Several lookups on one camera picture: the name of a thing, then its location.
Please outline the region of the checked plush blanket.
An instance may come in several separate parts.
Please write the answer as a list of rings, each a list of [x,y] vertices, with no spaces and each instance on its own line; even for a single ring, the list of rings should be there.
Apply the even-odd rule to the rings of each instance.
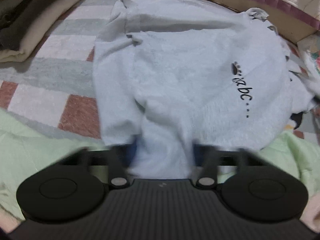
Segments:
[[[93,60],[95,41],[116,1],[80,0],[50,27],[29,59],[1,64],[1,87],[11,89],[10,95],[1,93],[9,113],[52,137],[102,139]],[[290,51],[291,70],[299,77],[291,58]]]

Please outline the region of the light green quilted sheet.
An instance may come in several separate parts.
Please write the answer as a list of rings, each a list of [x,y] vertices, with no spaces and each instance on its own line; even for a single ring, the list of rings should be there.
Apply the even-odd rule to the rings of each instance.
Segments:
[[[1,110],[1,209],[22,220],[16,201],[20,183],[84,146],[102,147],[88,141],[45,137]],[[285,131],[257,155],[299,179],[310,196],[319,192],[318,145]]]

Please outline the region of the floral pillow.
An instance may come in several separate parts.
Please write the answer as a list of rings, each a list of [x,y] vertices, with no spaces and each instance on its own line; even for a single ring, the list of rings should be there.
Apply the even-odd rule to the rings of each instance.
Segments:
[[[300,40],[297,45],[309,73],[319,80],[319,31]]]

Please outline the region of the light grey sweatshirt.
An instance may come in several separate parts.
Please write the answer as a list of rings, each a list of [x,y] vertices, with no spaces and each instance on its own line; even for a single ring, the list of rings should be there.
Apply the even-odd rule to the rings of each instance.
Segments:
[[[97,36],[93,82],[106,145],[137,137],[129,172],[181,179],[193,143],[258,151],[314,94],[259,8],[195,0],[117,0]]]

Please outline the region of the cream folded garment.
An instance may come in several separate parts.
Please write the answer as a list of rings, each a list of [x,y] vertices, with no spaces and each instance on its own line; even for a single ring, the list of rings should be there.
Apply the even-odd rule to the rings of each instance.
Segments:
[[[54,22],[80,0],[57,0],[31,24],[18,50],[1,50],[1,63],[25,61],[40,43]]]

